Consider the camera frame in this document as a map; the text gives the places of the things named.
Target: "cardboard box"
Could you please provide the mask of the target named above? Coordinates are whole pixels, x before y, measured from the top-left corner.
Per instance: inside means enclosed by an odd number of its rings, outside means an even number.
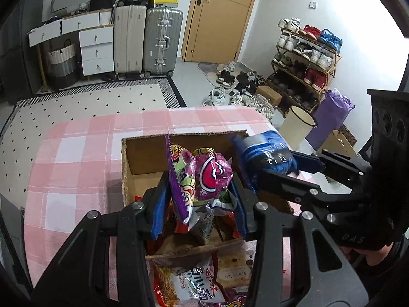
[[[317,153],[321,153],[322,149],[326,149],[329,152],[335,154],[348,156],[351,158],[357,158],[358,155],[353,149],[352,145],[348,142],[344,134],[338,130],[333,130],[332,133],[328,136],[324,144],[318,149]],[[329,182],[335,181],[329,177],[326,177]]]
[[[233,171],[239,172],[234,158],[231,137],[240,134],[247,136],[246,131],[231,133],[207,133],[171,135],[171,142],[179,144],[193,151],[202,147],[214,148],[228,160],[233,158]],[[162,173],[168,170],[166,159],[165,135],[151,137],[135,137],[122,139],[122,190],[123,204],[127,206],[134,201],[135,196],[142,197],[149,188],[157,186]],[[269,201],[268,193],[263,192],[263,200]],[[275,198],[271,197],[270,204],[274,206]],[[288,202],[280,200],[277,208],[291,213]],[[183,256],[208,253],[220,248],[242,243],[242,239],[233,239],[231,228],[218,223],[219,232],[213,229],[209,242],[200,246],[190,234],[176,234],[164,229],[164,241],[159,250],[147,259],[170,259]]]
[[[267,100],[270,100],[270,104],[273,106],[278,106],[281,102],[283,96],[274,91],[272,88],[261,85],[257,88],[256,94],[264,96]]]

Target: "wooden shoe rack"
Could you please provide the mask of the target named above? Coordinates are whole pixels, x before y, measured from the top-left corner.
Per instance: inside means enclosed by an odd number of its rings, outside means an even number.
[[[289,69],[287,69],[286,67],[280,66],[278,63],[275,63],[274,61],[271,61],[271,66],[273,67],[274,70],[274,74],[279,71],[282,70],[283,72],[285,72],[286,74],[290,75],[293,79],[297,80],[300,84],[304,85],[305,87],[308,88],[308,90],[313,93],[317,98],[318,98],[318,104],[315,105],[313,107],[312,110],[310,110],[310,113],[313,113],[318,106],[320,105],[320,103],[322,102],[322,100],[325,99],[325,94],[329,89],[329,85],[331,83],[331,81],[335,78],[335,74],[337,71],[337,64],[338,62],[341,60],[341,56],[332,48],[328,47],[328,46],[324,46],[323,43],[314,40],[310,37],[307,36],[303,36],[301,34],[295,33],[295,32],[291,32],[289,30],[285,30],[285,29],[281,29],[281,33],[285,34],[286,36],[293,36],[296,37],[298,39],[301,40],[301,42],[304,43],[308,43],[308,44],[312,44],[312,46],[315,46],[316,48],[318,48],[319,50],[324,51],[326,54],[328,54],[328,52],[330,53],[330,55],[332,57],[334,57],[334,63],[331,66],[331,68],[329,70],[325,70],[323,68],[321,68],[319,65],[310,62],[308,59],[306,59],[305,57],[297,54],[296,52],[293,51],[288,51],[285,48],[282,48],[278,45],[276,45],[277,47],[277,52],[280,54],[286,54],[286,53],[291,53],[294,56],[296,56],[296,58],[292,58],[292,61],[294,62],[295,60],[300,60],[300,62],[307,62],[308,63],[308,68],[314,68],[318,71],[321,71],[323,73],[325,73],[327,75],[327,82],[326,85],[324,86],[324,88],[320,91],[314,89],[311,85],[307,84],[306,82],[304,82],[304,79],[300,79],[299,77],[297,77],[296,75],[294,75]],[[295,105],[295,106],[299,106],[301,107],[301,105],[299,103],[297,103],[291,96],[289,96],[288,94],[286,94],[285,92],[280,92],[280,94],[283,96],[283,98],[287,99],[287,102],[289,102],[291,105]],[[283,114],[286,115],[286,111],[288,110],[283,110],[282,108],[278,107],[278,110]]]

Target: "silver suitcase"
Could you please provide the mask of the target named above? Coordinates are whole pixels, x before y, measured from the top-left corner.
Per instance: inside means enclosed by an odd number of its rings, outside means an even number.
[[[145,20],[145,6],[116,8],[114,22],[114,64],[116,73],[142,71]]]
[[[153,8],[146,14],[144,41],[145,76],[171,77],[176,65],[183,13],[177,9]]]

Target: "suitcase handle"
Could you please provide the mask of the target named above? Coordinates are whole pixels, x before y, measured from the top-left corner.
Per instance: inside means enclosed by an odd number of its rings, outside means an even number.
[[[168,37],[168,36],[163,36],[164,38],[165,38],[165,40],[166,40],[166,46],[165,46],[165,48],[163,49],[163,50],[166,50],[166,49],[168,49],[169,48],[169,46],[170,46],[170,43],[171,43],[171,39]]]

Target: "door frame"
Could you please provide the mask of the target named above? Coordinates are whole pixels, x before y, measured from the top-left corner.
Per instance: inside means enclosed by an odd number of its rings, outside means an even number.
[[[240,50],[241,50],[241,47],[243,45],[244,36],[246,35],[246,31],[247,31],[247,28],[248,28],[248,25],[249,25],[250,16],[251,16],[252,11],[253,11],[254,1],[255,0],[251,0],[251,2],[250,2],[249,12],[247,14],[246,22],[244,23],[243,33],[241,34],[240,43],[238,45],[237,54],[236,54],[236,57],[235,57],[234,61],[237,61],[237,59],[238,59],[238,57],[240,55]],[[189,12],[187,14],[187,19],[186,19],[185,33],[183,35],[183,44],[182,44],[182,47],[181,47],[181,60],[182,60],[182,62],[185,62],[186,50],[187,50],[187,41],[189,39],[190,29],[191,29],[191,26],[192,26],[193,11],[195,9],[195,5],[196,5],[196,0],[190,0]]]

